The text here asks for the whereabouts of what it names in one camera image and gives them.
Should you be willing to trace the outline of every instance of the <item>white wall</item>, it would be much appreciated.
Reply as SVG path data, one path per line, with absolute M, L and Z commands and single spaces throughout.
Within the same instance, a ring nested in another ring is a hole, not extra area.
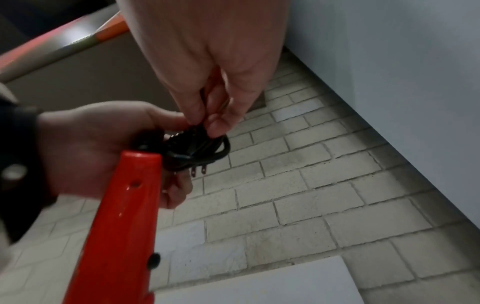
M 293 0 L 286 45 L 480 227 L 480 1 Z

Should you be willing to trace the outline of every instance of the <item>silver button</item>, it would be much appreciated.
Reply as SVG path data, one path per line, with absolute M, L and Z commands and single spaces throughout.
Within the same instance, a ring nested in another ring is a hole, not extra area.
M 1 172 L 1 178 L 8 182 L 21 181 L 28 173 L 27 167 L 20 164 L 13 164 L 5 168 Z

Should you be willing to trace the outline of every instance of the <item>black power cord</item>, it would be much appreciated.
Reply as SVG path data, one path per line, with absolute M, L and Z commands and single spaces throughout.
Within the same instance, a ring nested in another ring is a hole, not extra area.
M 171 172 L 191 169 L 193 177 L 197 167 L 207 173 L 207 165 L 212 164 L 230 153 L 230 140 L 226 135 L 210 138 L 203 125 L 191 127 L 164 140 L 163 130 L 141 133 L 133 141 L 135 150 L 159 153 L 163 155 L 163 166 Z

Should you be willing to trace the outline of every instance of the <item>white board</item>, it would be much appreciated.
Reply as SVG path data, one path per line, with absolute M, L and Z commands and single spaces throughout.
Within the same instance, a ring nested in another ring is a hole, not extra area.
M 340 256 L 159 292 L 156 304 L 364 304 Z

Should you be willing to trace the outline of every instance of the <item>black knob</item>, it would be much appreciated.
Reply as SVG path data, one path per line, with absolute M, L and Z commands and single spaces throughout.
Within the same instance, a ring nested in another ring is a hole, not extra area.
M 148 259 L 148 262 L 146 263 L 146 267 L 148 270 L 154 270 L 160 265 L 160 261 L 162 260 L 162 257 L 158 253 L 153 253 L 150 258 Z

